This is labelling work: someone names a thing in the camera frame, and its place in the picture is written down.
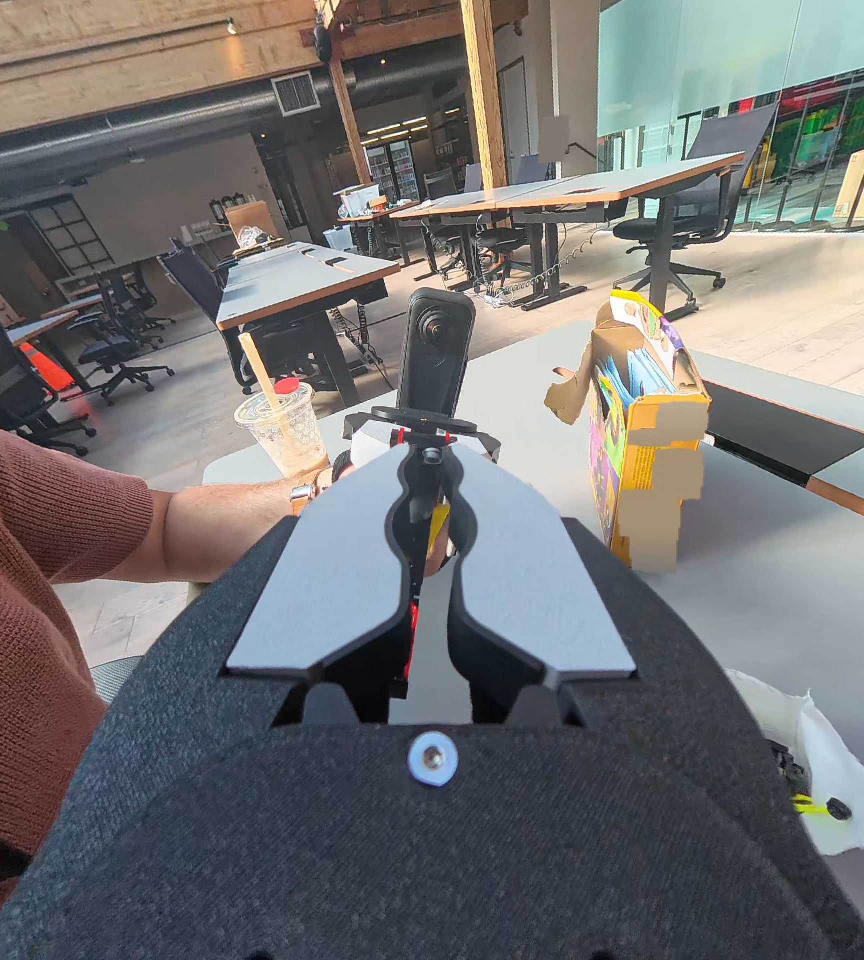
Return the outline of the grey top office desk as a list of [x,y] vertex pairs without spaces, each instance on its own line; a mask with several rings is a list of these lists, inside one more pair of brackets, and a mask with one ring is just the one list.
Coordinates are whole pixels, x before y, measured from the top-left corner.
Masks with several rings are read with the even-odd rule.
[[304,353],[332,381],[342,404],[352,407],[361,399],[328,311],[385,299],[385,280],[399,271],[396,261],[290,243],[229,268],[215,324],[222,332],[251,334],[266,370],[289,355],[273,336],[299,330]]

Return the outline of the torn printed white paper bag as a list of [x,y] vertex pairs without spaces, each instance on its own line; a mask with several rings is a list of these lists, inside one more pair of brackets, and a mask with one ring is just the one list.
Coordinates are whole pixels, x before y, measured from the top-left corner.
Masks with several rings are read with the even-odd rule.
[[864,849],[864,764],[847,748],[812,696],[785,694],[736,670],[727,669],[726,676],[762,737],[787,746],[805,769],[814,802],[825,805],[835,797],[851,808],[853,816],[849,822],[798,813],[817,850],[833,857]]

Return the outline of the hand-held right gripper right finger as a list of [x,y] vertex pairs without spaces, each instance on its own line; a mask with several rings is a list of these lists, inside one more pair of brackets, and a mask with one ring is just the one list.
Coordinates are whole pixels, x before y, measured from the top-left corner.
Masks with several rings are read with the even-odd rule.
[[558,510],[460,444],[444,452],[458,551],[448,611],[453,665],[476,688],[624,680],[636,671]]

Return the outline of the colourful cardboard lego box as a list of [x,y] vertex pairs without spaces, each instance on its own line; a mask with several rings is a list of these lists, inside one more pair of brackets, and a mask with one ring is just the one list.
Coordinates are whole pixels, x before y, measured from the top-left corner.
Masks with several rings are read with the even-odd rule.
[[678,331],[637,292],[600,308],[574,372],[545,406],[573,424],[589,414],[593,500],[606,546],[632,570],[674,573],[681,506],[701,497],[711,397]]

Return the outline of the clear plastic cup with straw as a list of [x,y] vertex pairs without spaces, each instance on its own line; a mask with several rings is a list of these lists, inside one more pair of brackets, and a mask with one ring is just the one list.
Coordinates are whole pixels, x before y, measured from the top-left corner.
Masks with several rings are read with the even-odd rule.
[[284,478],[329,466],[313,409],[313,388],[291,375],[274,380],[253,334],[242,332],[239,342],[261,391],[236,409],[236,425],[250,432]]

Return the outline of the small red black lego assembly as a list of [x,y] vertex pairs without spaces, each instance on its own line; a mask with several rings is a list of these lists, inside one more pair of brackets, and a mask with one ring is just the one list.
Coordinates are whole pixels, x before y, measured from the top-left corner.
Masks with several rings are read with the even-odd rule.
[[396,542],[408,562],[410,595],[405,619],[408,628],[405,665],[401,676],[390,686],[390,697],[396,700],[404,700],[409,688],[419,594],[424,581],[443,565],[449,538],[450,505],[440,492],[443,447],[426,438],[410,444],[409,450],[404,462],[406,499],[396,510],[392,523]]

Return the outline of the long wood edged desk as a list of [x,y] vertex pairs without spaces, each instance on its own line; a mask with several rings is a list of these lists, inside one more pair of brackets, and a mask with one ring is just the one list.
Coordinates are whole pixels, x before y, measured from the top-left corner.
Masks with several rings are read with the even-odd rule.
[[531,251],[531,276],[525,285],[532,292],[518,299],[512,293],[496,293],[505,303],[525,310],[537,309],[584,291],[582,284],[562,283],[558,226],[562,224],[610,224],[626,211],[633,198],[658,199],[654,239],[646,247],[651,253],[647,279],[649,299],[659,310],[666,308],[666,295],[673,279],[671,257],[678,245],[675,228],[676,199],[687,188],[714,178],[718,210],[713,222],[714,235],[726,226],[728,192],[734,171],[740,171],[742,152],[727,152],[654,167],[598,174],[581,174],[520,186],[481,190],[427,200],[410,209],[394,210],[390,219],[404,224],[419,223],[432,231],[457,227],[462,240],[462,256],[467,281],[460,291],[485,289],[480,254],[476,243],[485,224],[493,226],[508,218],[526,229]]

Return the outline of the long ceiling duct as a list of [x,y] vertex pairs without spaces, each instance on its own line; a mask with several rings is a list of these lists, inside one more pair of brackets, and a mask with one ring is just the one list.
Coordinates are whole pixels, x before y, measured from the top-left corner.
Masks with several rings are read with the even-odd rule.
[[[343,66],[354,108],[404,98],[467,68],[463,43],[450,37]],[[0,197],[69,184],[106,169],[182,150],[213,138],[321,122],[338,104],[328,70],[312,73],[320,109],[283,117],[270,80],[262,79],[0,136]]]

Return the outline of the wooden support post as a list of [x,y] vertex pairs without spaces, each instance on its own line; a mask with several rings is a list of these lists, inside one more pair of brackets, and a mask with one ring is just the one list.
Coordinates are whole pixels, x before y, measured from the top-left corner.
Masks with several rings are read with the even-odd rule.
[[489,1],[461,1],[483,188],[508,184],[494,30]]

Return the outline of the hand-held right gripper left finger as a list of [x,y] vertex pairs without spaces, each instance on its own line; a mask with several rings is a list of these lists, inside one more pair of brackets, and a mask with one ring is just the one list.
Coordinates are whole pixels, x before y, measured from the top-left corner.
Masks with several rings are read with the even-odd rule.
[[395,446],[306,507],[229,654],[234,674],[314,681],[403,677],[412,643],[409,562],[393,533],[406,501]]

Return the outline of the wall vent grille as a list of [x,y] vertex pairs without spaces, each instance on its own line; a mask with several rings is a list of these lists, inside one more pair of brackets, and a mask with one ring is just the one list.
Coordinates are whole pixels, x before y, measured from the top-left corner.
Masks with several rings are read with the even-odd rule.
[[270,80],[280,114],[291,117],[320,109],[315,79],[308,70]]

